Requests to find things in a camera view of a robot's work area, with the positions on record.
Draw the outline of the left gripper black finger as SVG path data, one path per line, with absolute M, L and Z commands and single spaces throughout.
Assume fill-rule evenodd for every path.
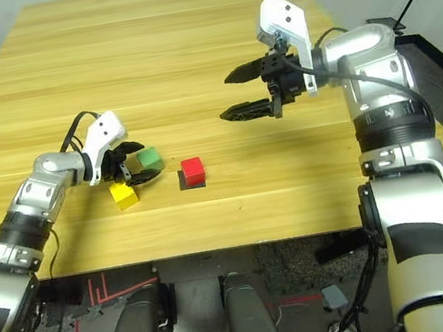
M 161 172 L 162 172 L 162 170 L 160 170 L 160 169 L 146 168 L 146 169 L 143 169 L 141 172 L 137 172 L 135 174 L 131 174 L 130 177 L 125 180 L 125 184 L 128 187 L 134 187 L 136 185 L 142 185 L 144 183 L 152 181 Z
M 139 152 L 143 148 L 144 145 L 136 141 L 122 142 L 121 144 L 119 144 L 119 146 L 116 147 L 117 157 L 119 160 L 127 159 L 127 156 L 129 154 Z

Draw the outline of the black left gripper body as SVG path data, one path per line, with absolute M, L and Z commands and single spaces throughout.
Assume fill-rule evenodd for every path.
M 108 149 L 101 163 L 101 179 L 105 182 L 129 183 L 131 173 L 126 168 L 127 153 L 123 145 L 116 149 Z

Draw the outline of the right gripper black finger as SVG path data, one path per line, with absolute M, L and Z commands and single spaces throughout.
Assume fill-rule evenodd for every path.
M 273 115 L 271 101 L 268 98 L 254 102 L 242 102 L 233 105 L 220 113 L 219 118 L 224 121 L 249 121 L 260 117 Z
M 269 78 L 262 74 L 264 57 L 239 65 L 232 70 L 226 78 L 224 83 L 246 83 L 254 79 L 261 78 L 262 81 L 267 81 Z

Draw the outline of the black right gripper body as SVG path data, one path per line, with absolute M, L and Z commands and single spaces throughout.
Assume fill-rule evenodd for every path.
M 271 54 L 261 58 L 260 77 L 271 96 L 271 116 L 281 118 L 283 106 L 295 102 L 306 91 L 303 73 L 290 67 L 285 59 L 299 65 L 297 55 Z

